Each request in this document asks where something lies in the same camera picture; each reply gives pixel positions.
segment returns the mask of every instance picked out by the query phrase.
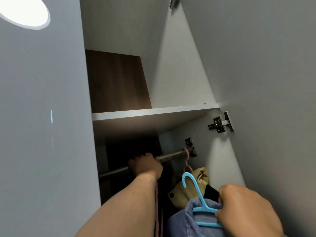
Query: blue hanger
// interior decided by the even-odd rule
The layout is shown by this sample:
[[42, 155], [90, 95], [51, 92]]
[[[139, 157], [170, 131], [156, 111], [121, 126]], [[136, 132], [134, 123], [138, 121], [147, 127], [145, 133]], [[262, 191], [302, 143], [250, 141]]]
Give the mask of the blue hanger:
[[[209, 212], [209, 213], [214, 213], [215, 214], [218, 211], [218, 209], [213, 209], [213, 208], [210, 208], [210, 207], [207, 206], [207, 204], [205, 203], [205, 200], [204, 200], [204, 198], [202, 196], [202, 193], [200, 191], [200, 188], [199, 188], [199, 186], [197, 184], [196, 179], [194, 178], [193, 175], [191, 175], [188, 172], [185, 172], [182, 175], [183, 187], [186, 188], [185, 178], [187, 176], [192, 179], [192, 181], [194, 183], [194, 186], [195, 186], [195, 188], [197, 190], [197, 193], [198, 193], [198, 195], [200, 197], [200, 200], [202, 202], [202, 207], [195, 207], [195, 208], [193, 208], [193, 212]], [[220, 223], [207, 223], [207, 222], [198, 222], [198, 221], [196, 221], [196, 223], [197, 223], [198, 226], [209, 226], [209, 227], [214, 227], [214, 228], [223, 228], [223, 226]]]

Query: shelf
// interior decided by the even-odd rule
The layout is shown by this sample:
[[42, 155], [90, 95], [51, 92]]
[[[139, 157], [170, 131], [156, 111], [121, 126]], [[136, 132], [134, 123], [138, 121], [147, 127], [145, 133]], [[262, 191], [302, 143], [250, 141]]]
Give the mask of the shelf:
[[94, 140], [98, 144], [104, 141], [161, 134], [215, 108], [219, 108], [218, 104], [94, 113]]

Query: bright white light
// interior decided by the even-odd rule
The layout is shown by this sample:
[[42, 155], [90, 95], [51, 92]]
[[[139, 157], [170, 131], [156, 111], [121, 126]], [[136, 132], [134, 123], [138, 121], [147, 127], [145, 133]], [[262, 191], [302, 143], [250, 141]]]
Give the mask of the bright white light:
[[20, 27], [39, 30], [49, 25], [49, 11], [42, 0], [0, 0], [0, 17]]

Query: metal bracket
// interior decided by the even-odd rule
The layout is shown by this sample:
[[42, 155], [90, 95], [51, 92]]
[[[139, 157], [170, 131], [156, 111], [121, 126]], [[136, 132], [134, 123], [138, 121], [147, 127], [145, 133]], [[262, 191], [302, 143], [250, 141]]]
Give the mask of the metal bracket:
[[173, 10], [174, 8], [177, 9], [177, 7], [179, 6], [180, 0], [171, 0], [170, 2], [170, 9]]
[[193, 146], [191, 137], [190, 137], [190, 138], [187, 138], [187, 139], [185, 140], [185, 144], [186, 144], [187, 147], [190, 147], [190, 146], [193, 147], [193, 151], [190, 153], [190, 156], [191, 156], [191, 157], [196, 157], [196, 156], [197, 156], [197, 153], [196, 153], [195, 148], [194, 148], [194, 146]]
[[224, 112], [225, 120], [223, 121], [220, 116], [214, 118], [214, 124], [209, 125], [209, 130], [217, 129], [218, 133], [222, 133], [226, 131], [226, 126], [230, 129], [230, 131], [234, 131], [232, 124], [230, 123], [228, 112]]

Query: hand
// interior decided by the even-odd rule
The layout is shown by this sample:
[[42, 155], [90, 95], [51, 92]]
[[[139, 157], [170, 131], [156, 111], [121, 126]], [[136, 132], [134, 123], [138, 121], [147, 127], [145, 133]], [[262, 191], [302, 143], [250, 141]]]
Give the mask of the hand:
[[269, 201], [237, 185], [219, 189], [223, 209], [215, 216], [233, 237], [281, 237], [282, 224]]
[[151, 153], [135, 157], [135, 159], [130, 159], [128, 161], [128, 166], [131, 168], [135, 176], [141, 173], [148, 173], [151, 174], [156, 181], [162, 174], [162, 165], [159, 158], [154, 158]]

